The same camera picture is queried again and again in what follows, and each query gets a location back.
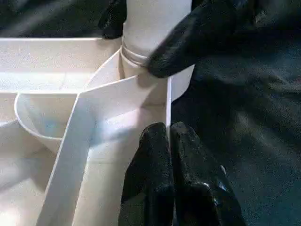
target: white plastic tray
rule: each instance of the white plastic tray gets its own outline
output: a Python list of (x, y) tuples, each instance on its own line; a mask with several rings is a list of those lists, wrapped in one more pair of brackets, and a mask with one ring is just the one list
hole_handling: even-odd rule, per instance
[(0, 90), (74, 91), (119, 48), (121, 40), (0, 39)]
[(0, 40), (0, 222), (117, 225), (142, 130), (171, 79), (124, 79), (119, 40)]

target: gloved finger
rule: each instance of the gloved finger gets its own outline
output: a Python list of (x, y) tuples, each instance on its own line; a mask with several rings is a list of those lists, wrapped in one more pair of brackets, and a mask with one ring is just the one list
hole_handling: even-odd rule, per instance
[(171, 150), (179, 225), (245, 226), (223, 167), (191, 127), (171, 127)]
[(171, 76), (225, 42), (239, 24), (251, 18), (252, 0), (205, 0), (187, 15), (150, 56), (153, 75)]
[(108, 8), (101, 14), (98, 27), (100, 36), (105, 39), (116, 39), (122, 36), (123, 23), (127, 18), (127, 1), (111, 0)]
[(174, 180), (163, 123), (148, 126), (123, 186), (119, 226), (169, 226), (174, 212)]

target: white cylinder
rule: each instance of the white cylinder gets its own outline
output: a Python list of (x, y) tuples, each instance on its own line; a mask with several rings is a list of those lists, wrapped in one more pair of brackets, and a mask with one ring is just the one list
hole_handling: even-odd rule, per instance
[(190, 12), (191, 0), (127, 0), (126, 48), (148, 57)]
[[(190, 12), (191, 0), (127, 0), (121, 51), (126, 78), (143, 73), (140, 66)], [(193, 67), (171, 78), (172, 100), (186, 91)]]

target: white divider wall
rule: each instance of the white divider wall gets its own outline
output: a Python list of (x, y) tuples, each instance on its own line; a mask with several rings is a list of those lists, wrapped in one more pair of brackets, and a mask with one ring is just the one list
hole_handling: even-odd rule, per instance
[(103, 84), (118, 81), (124, 78), (120, 50), (112, 55), (88, 81), (85, 88), (94, 89)]
[(0, 39), (0, 90), (77, 93), (121, 39)]
[(37, 226), (71, 225), (84, 174), (95, 118), (78, 98), (57, 154)]
[(117, 225), (140, 133), (155, 122), (170, 124), (168, 87), (170, 80), (140, 75), (79, 95), (36, 226)]

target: white plastic part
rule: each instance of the white plastic part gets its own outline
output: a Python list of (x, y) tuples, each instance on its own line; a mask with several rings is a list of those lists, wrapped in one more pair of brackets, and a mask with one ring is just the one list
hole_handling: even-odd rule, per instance
[(123, 42), (127, 49), (149, 56), (191, 12), (191, 0), (127, 0)]
[(140, 65), (135, 64), (133, 61), (130, 61), (128, 58), (126, 58), (123, 54), (123, 49), (120, 51), (120, 56), (125, 78), (140, 75), (146, 72)]
[(0, 222), (34, 225), (55, 157), (17, 120), (0, 126)]
[(18, 94), (15, 113), (30, 134), (57, 153), (76, 94)]
[(92, 76), (85, 89), (93, 89), (110, 82), (124, 79), (120, 50), (112, 55)]
[(14, 101), (16, 93), (0, 93), (0, 126), (16, 119)]
[[(122, 62), (125, 77), (143, 73), (139, 69), (147, 57), (174, 27), (191, 12), (191, 0), (127, 0), (127, 20), (123, 30)], [(172, 78), (172, 100), (188, 88), (194, 66)]]
[(0, 39), (0, 90), (77, 92), (121, 39)]
[(81, 93), (37, 226), (118, 225), (124, 175), (140, 133), (155, 122), (169, 127), (170, 96), (170, 80), (144, 75)]
[(171, 92), (172, 101), (182, 96), (184, 92), (187, 90), (190, 84), (193, 69), (194, 69), (194, 65), (170, 77), (171, 85), (172, 85), (172, 92)]

